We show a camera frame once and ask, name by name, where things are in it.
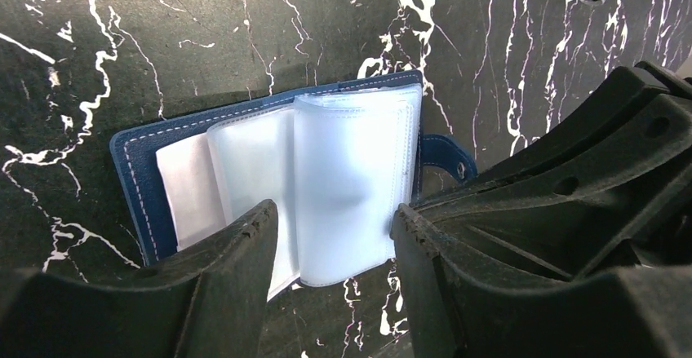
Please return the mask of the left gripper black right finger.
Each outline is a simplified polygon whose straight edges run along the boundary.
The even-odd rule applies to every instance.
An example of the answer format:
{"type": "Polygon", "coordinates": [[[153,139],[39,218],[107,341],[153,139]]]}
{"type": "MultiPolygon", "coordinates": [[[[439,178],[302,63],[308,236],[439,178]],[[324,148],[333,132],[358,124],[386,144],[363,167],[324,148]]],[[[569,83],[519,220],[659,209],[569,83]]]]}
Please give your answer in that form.
{"type": "Polygon", "coordinates": [[[688,357],[691,269],[618,267],[576,282],[501,263],[411,207],[393,220],[417,357],[688,357]]]}

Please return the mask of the blue leather card holder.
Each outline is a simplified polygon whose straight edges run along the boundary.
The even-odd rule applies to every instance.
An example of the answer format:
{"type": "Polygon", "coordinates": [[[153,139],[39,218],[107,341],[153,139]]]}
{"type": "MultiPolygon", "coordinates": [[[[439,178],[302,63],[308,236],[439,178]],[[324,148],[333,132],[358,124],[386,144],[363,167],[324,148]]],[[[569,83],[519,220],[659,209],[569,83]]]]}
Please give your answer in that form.
{"type": "Polygon", "coordinates": [[[422,169],[477,175],[451,137],[420,128],[408,70],[286,91],[118,132],[110,141],[148,263],[186,250],[257,203],[277,206],[268,296],[340,283],[395,256],[393,214],[422,169]]]}

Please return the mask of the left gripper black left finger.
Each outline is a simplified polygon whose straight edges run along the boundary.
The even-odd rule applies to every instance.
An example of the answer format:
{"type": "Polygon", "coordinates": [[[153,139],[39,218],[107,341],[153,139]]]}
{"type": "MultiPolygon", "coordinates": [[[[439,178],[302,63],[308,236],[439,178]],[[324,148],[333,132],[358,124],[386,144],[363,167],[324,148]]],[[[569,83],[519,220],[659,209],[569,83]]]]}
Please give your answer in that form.
{"type": "Polygon", "coordinates": [[[197,244],[107,285],[5,270],[1,354],[254,357],[277,233],[277,206],[264,200],[197,244]]]}

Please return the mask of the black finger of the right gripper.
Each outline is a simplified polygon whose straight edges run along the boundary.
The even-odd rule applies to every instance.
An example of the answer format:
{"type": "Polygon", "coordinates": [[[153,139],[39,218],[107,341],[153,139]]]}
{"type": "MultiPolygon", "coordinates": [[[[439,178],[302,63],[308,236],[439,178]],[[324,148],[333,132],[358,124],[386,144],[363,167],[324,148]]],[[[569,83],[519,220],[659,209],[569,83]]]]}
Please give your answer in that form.
{"type": "Polygon", "coordinates": [[[454,250],[558,281],[609,267],[625,241],[690,252],[691,80],[618,67],[563,122],[415,209],[454,250]]]}

